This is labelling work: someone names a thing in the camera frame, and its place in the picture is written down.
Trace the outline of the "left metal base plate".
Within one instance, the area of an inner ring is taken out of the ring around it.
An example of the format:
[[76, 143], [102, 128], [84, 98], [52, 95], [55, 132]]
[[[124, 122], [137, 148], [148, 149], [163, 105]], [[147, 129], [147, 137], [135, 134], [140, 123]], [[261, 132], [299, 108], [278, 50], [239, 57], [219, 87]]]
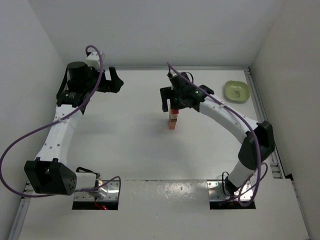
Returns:
[[76, 192], [73, 200], [75, 202], [117, 202], [119, 200], [120, 182], [118, 179], [109, 182], [97, 191]]

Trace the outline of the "green plastic bowl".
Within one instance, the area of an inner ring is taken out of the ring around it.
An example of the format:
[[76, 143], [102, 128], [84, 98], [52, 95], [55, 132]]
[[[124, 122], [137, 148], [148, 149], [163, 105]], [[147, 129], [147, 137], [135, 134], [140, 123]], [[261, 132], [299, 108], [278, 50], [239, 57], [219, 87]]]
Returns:
[[227, 100], [236, 103], [245, 103], [250, 98], [249, 86], [242, 81], [227, 81], [223, 88]]

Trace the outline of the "orange cube block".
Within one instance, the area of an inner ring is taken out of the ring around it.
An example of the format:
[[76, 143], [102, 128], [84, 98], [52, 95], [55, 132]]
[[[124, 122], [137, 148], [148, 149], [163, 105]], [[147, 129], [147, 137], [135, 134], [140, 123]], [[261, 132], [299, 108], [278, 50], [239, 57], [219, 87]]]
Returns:
[[176, 123], [175, 123], [175, 122], [170, 122], [170, 123], [169, 123], [169, 129], [170, 129], [170, 130], [174, 130], [175, 127], [176, 127]]

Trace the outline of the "natural wood cube block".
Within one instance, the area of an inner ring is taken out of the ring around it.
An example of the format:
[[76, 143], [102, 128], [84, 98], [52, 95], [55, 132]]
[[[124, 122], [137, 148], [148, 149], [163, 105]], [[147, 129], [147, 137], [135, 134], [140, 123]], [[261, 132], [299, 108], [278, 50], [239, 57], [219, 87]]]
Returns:
[[178, 114], [170, 114], [170, 115], [169, 115], [169, 118], [170, 118], [171, 120], [177, 119], [177, 118], [178, 118]]

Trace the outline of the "metal base plate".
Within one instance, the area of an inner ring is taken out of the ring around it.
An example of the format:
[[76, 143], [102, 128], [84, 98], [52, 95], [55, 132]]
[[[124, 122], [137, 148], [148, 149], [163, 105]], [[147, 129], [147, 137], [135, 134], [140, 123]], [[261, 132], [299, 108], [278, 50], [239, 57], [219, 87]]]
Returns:
[[76, 192], [73, 200], [75, 202], [117, 202], [119, 200], [120, 182], [118, 179], [109, 182], [97, 191]]
[[[207, 189], [208, 199], [210, 202], [222, 202], [231, 198], [230, 196], [224, 195], [221, 180], [208, 180]], [[240, 200], [243, 202], [251, 200], [253, 196], [253, 189], [251, 188], [251, 183], [248, 181], [242, 189], [238, 189], [234, 194], [235, 197], [232, 199], [232, 201], [237, 201], [238, 196], [240, 196]]]

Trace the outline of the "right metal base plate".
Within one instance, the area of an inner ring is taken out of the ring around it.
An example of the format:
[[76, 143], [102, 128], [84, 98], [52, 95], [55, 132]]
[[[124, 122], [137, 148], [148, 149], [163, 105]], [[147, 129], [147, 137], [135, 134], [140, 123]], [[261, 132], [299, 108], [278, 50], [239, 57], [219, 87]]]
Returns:
[[[208, 180], [207, 189], [208, 199], [210, 202], [222, 202], [231, 198], [230, 196], [224, 195], [221, 180]], [[253, 189], [251, 188], [251, 183], [248, 181], [242, 189], [238, 189], [234, 194], [235, 197], [232, 199], [232, 201], [237, 201], [238, 196], [240, 196], [240, 200], [243, 202], [251, 200], [253, 196]]]

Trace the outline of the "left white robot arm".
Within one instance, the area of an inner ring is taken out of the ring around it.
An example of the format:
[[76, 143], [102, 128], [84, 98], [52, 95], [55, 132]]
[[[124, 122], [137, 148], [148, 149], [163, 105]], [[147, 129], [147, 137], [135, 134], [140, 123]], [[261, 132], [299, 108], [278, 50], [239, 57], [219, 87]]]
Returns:
[[87, 98], [97, 87], [102, 93], [118, 93], [124, 82], [115, 67], [109, 68], [110, 79], [85, 62], [75, 61], [67, 65], [64, 78], [56, 94], [56, 107], [43, 147], [34, 160], [24, 165], [27, 178], [37, 194], [67, 195], [87, 190], [96, 191], [100, 174], [78, 167], [68, 167], [69, 146], [79, 120], [85, 113]]

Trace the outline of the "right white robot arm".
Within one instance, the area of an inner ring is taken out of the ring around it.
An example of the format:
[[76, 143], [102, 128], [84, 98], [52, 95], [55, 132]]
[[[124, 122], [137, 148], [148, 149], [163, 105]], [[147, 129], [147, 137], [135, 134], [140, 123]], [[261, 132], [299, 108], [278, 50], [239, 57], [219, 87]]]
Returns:
[[216, 121], [241, 144], [238, 162], [222, 182], [223, 195], [234, 195], [275, 150], [272, 125], [266, 120], [257, 122], [244, 117], [224, 104], [211, 88], [196, 86], [186, 72], [169, 72], [167, 77], [171, 85], [160, 89], [163, 112], [168, 112], [169, 107], [174, 110], [194, 109]]

